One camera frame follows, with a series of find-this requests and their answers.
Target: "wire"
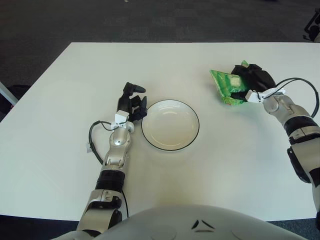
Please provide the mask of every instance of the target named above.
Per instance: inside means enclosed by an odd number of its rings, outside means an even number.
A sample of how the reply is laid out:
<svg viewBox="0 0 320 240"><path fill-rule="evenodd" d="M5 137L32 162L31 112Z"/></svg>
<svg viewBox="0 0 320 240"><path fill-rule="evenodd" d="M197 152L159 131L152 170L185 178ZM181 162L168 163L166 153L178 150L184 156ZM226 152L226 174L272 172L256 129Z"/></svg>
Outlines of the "wire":
<svg viewBox="0 0 320 240"><path fill-rule="evenodd" d="M267 98L271 97L272 95L274 95L277 92L279 92L284 86L286 86L286 85L288 85L288 84L290 84L290 83L292 83L294 81L298 81L298 80L307 83L314 91L314 94L315 94L315 107L314 107L313 113L311 114L311 117L314 118L316 116L316 114L318 113L318 110L319 110L319 105L320 105L320 103L319 103L319 93L318 93L317 89L315 88L315 86L311 82L309 82L308 80L305 80L303 78L291 77L291 78L287 78L285 80L280 81L277 85L275 85L278 88L278 90L274 91L272 94L266 96L264 99L267 99Z"/></svg>
<svg viewBox="0 0 320 240"><path fill-rule="evenodd" d="M123 195L123 198L124 198L124 201L125 201L126 217L129 218L128 203L127 203L126 195L125 195L123 190L121 190L121 192L122 192L122 195Z"/></svg>
<svg viewBox="0 0 320 240"><path fill-rule="evenodd" d="M258 99L261 100L260 95L259 95L259 92L256 91L256 90L253 90L253 92L256 93L256 94L258 95Z"/></svg>
<svg viewBox="0 0 320 240"><path fill-rule="evenodd" d="M101 122L100 121L95 121L94 123L92 123L90 129L89 129L89 145L90 145L90 148L92 150L92 152L94 153L94 155L96 156L96 158L98 159L99 163L103 164L104 161L102 160L102 158L99 156L97 150L96 150L96 147L95 147L95 144L94 142L92 141L92 130L94 129L94 127L98 124L100 124Z"/></svg>

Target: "dark carpet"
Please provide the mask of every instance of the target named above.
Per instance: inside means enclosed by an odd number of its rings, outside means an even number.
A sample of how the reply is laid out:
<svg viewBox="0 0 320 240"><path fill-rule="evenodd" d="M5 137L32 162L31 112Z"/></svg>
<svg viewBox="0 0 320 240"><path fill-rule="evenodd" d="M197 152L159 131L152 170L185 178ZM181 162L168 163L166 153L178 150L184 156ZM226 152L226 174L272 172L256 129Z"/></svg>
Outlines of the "dark carpet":
<svg viewBox="0 0 320 240"><path fill-rule="evenodd" d="M0 81L32 85L71 42L306 42L319 0L0 0ZM319 240L314 219L273 224ZM49 239L77 222L0 216L2 239Z"/></svg>

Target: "white plate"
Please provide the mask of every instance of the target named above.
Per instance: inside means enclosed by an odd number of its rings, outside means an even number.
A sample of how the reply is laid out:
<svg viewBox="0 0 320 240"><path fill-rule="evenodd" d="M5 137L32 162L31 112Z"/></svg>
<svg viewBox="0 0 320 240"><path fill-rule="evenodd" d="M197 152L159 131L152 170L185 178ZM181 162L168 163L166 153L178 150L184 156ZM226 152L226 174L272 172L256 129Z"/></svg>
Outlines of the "white plate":
<svg viewBox="0 0 320 240"><path fill-rule="evenodd" d="M177 100L158 101L142 120L145 139L158 149L174 151L187 147L197 137L199 119L187 104Z"/></svg>

